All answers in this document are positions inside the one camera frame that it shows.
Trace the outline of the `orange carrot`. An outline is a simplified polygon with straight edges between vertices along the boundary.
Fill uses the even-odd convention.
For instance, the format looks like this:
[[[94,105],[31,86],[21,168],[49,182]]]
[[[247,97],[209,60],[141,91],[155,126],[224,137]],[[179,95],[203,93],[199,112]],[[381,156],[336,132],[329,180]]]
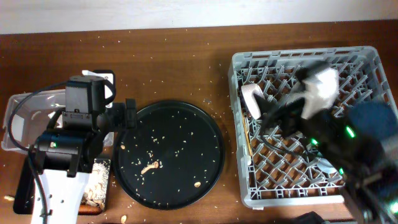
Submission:
[[[99,215],[103,210],[100,207],[94,207],[91,205],[80,205],[78,214],[79,215]]]

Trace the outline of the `wooden chopstick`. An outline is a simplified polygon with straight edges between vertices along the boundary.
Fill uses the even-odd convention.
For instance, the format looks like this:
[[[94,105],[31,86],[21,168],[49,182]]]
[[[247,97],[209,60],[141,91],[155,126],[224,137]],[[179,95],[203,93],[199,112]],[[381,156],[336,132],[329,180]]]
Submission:
[[[246,121],[246,117],[243,114],[243,128],[244,128],[244,134],[245,134],[245,138],[246,138],[246,144],[247,144],[247,148],[248,148],[248,154],[252,157],[252,149],[251,149],[251,141],[250,141],[250,137],[249,137],[249,129],[248,129],[248,124]]]

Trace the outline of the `white plastic fork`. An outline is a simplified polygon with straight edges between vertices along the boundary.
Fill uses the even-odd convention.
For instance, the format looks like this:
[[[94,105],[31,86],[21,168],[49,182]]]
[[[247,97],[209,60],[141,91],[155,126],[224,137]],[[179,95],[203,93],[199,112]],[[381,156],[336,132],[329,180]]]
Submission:
[[[247,159],[247,165],[250,166],[252,164],[252,156],[247,155],[246,159]]]

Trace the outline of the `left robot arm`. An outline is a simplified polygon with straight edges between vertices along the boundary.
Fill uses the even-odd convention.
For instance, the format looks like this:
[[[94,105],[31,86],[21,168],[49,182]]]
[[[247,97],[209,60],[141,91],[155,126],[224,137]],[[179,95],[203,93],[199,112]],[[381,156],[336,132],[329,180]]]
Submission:
[[[136,101],[115,103],[116,87],[95,75],[72,76],[65,86],[65,106],[56,110],[45,131],[29,147],[16,141],[12,122],[28,94],[13,109],[7,124],[8,136],[27,152],[35,182],[32,223],[75,223],[95,159],[103,151],[110,132],[137,126]]]

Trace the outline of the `pink bowl with food scraps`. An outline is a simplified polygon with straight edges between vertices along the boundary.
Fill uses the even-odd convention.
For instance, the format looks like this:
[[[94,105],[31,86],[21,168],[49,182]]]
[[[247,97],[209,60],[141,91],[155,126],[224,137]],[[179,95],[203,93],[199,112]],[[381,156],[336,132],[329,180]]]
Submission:
[[[264,94],[258,84],[248,84],[241,87],[242,96],[249,113],[254,119],[259,119],[262,114],[256,97],[264,99]]]

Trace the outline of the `light blue cup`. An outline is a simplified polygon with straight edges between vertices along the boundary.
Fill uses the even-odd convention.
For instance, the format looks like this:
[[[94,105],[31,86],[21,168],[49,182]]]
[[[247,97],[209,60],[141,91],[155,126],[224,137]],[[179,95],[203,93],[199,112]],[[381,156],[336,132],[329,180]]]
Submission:
[[[329,163],[328,160],[320,158],[317,163],[317,167],[326,174],[334,174],[337,170]]]

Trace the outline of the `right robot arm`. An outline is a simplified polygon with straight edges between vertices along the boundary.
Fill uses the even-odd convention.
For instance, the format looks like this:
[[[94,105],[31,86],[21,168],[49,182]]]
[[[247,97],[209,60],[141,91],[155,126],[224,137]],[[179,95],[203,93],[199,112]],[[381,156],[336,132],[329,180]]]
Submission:
[[[302,133],[342,176],[341,194],[358,223],[397,223],[397,116],[384,102],[359,103],[342,117],[321,109],[303,118],[303,98],[288,106],[256,95],[261,130]]]

